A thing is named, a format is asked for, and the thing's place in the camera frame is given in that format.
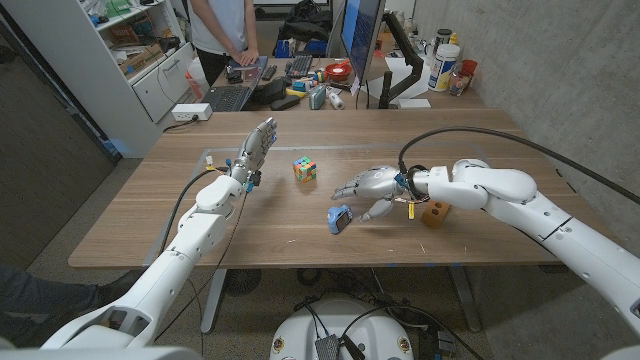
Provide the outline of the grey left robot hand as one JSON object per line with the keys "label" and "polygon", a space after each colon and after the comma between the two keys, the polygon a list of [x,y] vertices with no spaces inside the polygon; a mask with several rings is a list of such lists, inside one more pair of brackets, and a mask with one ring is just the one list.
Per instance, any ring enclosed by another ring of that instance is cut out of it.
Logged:
{"label": "grey left robot hand", "polygon": [[262,167],[265,157],[276,141],[277,122],[269,117],[253,129],[242,145],[227,175],[240,183],[247,182]]}

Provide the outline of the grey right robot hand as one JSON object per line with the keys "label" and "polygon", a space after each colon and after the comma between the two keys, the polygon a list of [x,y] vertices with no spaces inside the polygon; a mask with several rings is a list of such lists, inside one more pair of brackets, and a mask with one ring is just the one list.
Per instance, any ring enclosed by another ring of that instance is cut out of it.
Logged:
{"label": "grey right robot hand", "polygon": [[395,177],[399,171],[389,165],[375,166],[355,175],[350,181],[337,187],[332,200],[346,197],[376,199],[376,202],[359,217],[362,222],[387,215],[394,206],[393,200],[404,193]]}

